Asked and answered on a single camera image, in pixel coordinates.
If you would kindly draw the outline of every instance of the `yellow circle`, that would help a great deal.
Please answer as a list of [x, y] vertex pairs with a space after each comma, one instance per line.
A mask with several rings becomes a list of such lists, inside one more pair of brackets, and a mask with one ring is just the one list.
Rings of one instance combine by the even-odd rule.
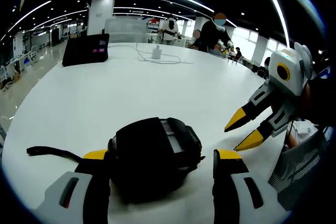
[[290, 79], [290, 73], [289, 73], [289, 69], [287, 68], [287, 66], [286, 66], [284, 63], [278, 63], [278, 67], [282, 67], [282, 68], [286, 71], [286, 73], [287, 73], [287, 78], [286, 78], [286, 79], [282, 78], [282, 77], [279, 75], [279, 72], [278, 72], [279, 77], [280, 77], [282, 80], [284, 80], [284, 81], [289, 81], [289, 79]]

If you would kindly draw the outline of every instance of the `white cable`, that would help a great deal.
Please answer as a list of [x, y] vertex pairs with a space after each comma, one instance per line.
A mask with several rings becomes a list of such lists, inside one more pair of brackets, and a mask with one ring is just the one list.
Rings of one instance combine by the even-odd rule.
[[150, 60], [150, 59], [146, 59], [142, 56], [141, 52], [144, 53], [144, 54], [151, 54], [151, 52], [145, 52], [145, 51], [140, 51], [138, 50], [138, 44], [139, 43], [136, 43], [135, 44], [135, 47], [133, 46], [130, 46], [130, 45], [113, 45], [113, 46], [108, 46], [108, 47], [131, 47], [133, 48], [134, 50], [136, 50], [138, 52], [138, 54], [140, 55], [140, 57], [142, 58], [142, 60], [144, 61], [149, 61], [149, 62], [153, 62], [153, 63], [157, 63], [157, 64], [179, 64], [179, 63], [187, 63], [187, 64], [192, 64], [191, 62], [183, 62], [182, 59], [179, 57], [179, 56], [176, 56], [176, 55], [168, 55], [168, 54], [161, 54], [161, 55], [165, 55], [165, 56], [171, 56], [171, 57], [175, 57], [175, 58], [178, 58], [179, 61], [170, 61], [170, 60], [160, 60], [160, 61], [157, 61], [157, 60]]

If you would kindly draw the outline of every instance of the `black strap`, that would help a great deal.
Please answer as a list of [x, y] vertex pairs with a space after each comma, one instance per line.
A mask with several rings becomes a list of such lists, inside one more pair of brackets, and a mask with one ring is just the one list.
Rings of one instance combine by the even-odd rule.
[[47, 147], [47, 146], [34, 146], [34, 147], [30, 147], [27, 149], [27, 154], [29, 154], [30, 156], [39, 156], [39, 155], [55, 155], [55, 156], [59, 156], [59, 157], [65, 157], [65, 158], [69, 158], [73, 161], [76, 162], [80, 162], [82, 160], [81, 157], [75, 155], [72, 152], [69, 151], [64, 151], [64, 150], [60, 150], [60, 149], [56, 149], [56, 148], [52, 148], [52, 147]]
[[172, 36], [175, 35], [175, 32], [172, 32], [172, 31], [165, 30], [163, 32], [166, 33], [166, 34], [172, 35]]

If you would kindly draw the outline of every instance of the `window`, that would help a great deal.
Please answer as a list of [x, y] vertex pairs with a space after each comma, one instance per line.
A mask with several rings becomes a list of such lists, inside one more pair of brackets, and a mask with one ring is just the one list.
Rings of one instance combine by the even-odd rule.
[[276, 40], [269, 39], [267, 43], [267, 49], [261, 62], [261, 66], [265, 66], [265, 60], [267, 57], [271, 57], [272, 53], [277, 50], [283, 50], [287, 48], [285, 45], [277, 42]]
[[183, 30], [183, 25], [184, 25], [184, 20], [178, 20], [176, 21], [177, 27], [179, 28], [179, 32], [180, 34], [182, 34], [182, 30]]
[[193, 21], [188, 20], [187, 28], [185, 30], [184, 36], [192, 38], [193, 37], [194, 28], [195, 28], [195, 21], [194, 20]]
[[241, 54], [248, 60], [252, 60], [257, 39], [258, 33], [240, 27], [235, 28], [232, 36], [234, 46], [239, 47]]

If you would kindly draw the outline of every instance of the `desk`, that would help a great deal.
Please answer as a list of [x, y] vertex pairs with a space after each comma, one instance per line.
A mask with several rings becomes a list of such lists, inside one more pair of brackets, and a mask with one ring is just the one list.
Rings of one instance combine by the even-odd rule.
[[[106, 148], [116, 131], [132, 122], [174, 117], [193, 127], [206, 158], [181, 188], [162, 200], [125, 206], [112, 189], [109, 222], [213, 223], [213, 149], [232, 150], [271, 113], [268, 109], [249, 124], [224, 133], [232, 115], [264, 79], [241, 64], [204, 52], [161, 48], [163, 54], [193, 64], [139, 61], [133, 48], [110, 47], [106, 62], [65, 68], [58, 64], [33, 87], [10, 125], [2, 160], [9, 183], [26, 206], [38, 207], [47, 187], [77, 166], [52, 155], [29, 157], [26, 148], [45, 145], [84, 156]], [[151, 52], [153, 45], [139, 44], [138, 49]], [[240, 153], [250, 171], [269, 178], [284, 134]]]
[[15, 63], [19, 62], [19, 68], [20, 68], [20, 72], [22, 72], [25, 69], [25, 64], [24, 64], [24, 60], [26, 59], [26, 57], [29, 55], [29, 53], [27, 54], [23, 54], [23, 55], [19, 55], [17, 58], [15, 58], [12, 62], [10, 62], [7, 66], [6, 66], [6, 70], [9, 76], [14, 76], [15, 73]]

